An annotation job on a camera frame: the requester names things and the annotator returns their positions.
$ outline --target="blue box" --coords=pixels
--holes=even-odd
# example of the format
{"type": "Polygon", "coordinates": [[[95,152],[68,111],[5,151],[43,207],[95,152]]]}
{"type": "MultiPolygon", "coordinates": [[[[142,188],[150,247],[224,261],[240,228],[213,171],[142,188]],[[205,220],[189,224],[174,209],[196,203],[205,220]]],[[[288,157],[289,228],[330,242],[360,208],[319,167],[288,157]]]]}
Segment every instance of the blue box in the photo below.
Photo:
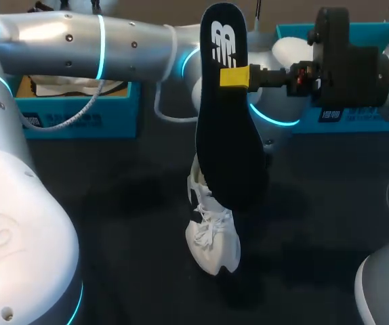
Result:
{"type": "MultiPolygon", "coordinates": [[[[276,39],[297,37],[307,39],[314,24],[285,24],[276,26],[276,39]]],[[[357,46],[377,46],[382,52],[389,44],[389,22],[350,24],[350,42],[357,46]]],[[[389,131],[375,108],[345,108],[338,122],[319,122],[320,108],[310,108],[294,128],[294,133],[343,133],[389,131]]]]}
{"type": "MultiPolygon", "coordinates": [[[[20,87],[30,89],[27,77],[7,77],[12,93],[20,87]]],[[[80,111],[90,97],[22,97],[16,98],[21,113],[31,123],[51,127],[66,121],[80,111]]],[[[134,139],[138,130],[140,84],[128,83],[123,95],[100,96],[89,111],[72,125],[54,132],[24,128],[27,139],[134,139]]]]}

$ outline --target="insole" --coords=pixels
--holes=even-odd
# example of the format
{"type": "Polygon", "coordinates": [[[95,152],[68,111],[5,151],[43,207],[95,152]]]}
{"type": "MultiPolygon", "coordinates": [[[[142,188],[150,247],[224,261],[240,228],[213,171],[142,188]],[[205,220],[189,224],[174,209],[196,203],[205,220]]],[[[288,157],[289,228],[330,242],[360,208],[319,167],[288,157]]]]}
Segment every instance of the insole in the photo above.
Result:
{"type": "Polygon", "coordinates": [[[247,29],[241,11],[217,3],[201,21],[202,92],[196,150],[205,181],[224,207],[244,211],[263,199],[268,173],[247,90],[220,87],[220,69],[248,65],[247,29]]]}

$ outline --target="sneaker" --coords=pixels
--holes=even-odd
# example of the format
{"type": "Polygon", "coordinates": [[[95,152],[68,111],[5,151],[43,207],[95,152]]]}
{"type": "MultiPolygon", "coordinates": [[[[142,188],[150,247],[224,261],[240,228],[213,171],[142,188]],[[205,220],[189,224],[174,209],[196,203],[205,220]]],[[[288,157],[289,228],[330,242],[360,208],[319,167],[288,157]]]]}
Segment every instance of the sneaker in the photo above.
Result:
{"type": "Polygon", "coordinates": [[[240,262],[240,239],[232,211],[211,196],[207,186],[199,183],[199,162],[195,156],[187,179],[192,217],[186,229],[186,240],[194,260],[208,274],[218,275],[225,267],[234,272],[240,262]]]}

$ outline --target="white shoelace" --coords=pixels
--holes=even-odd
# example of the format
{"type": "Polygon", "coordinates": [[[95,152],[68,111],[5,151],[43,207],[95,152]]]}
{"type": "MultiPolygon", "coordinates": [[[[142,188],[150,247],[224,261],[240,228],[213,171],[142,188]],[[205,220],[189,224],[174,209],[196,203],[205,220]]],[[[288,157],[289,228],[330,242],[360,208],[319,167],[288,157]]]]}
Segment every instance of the white shoelace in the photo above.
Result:
{"type": "Polygon", "coordinates": [[[205,248],[210,247],[213,244],[214,236],[218,232],[226,231],[230,213],[228,210],[220,213],[206,211],[200,204],[195,211],[202,215],[202,222],[199,226],[199,231],[194,237],[194,242],[205,248]]]}

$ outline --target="white logo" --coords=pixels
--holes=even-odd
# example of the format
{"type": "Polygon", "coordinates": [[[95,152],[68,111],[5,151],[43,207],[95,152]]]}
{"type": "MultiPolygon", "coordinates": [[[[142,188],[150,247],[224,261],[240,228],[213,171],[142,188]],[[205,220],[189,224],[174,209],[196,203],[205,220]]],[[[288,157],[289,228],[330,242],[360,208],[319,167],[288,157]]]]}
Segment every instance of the white logo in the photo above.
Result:
{"type": "Polygon", "coordinates": [[[235,53],[235,33],[231,26],[213,22],[211,24],[211,39],[218,47],[213,49],[213,60],[228,66],[237,67],[237,61],[230,57],[235,53]]]}

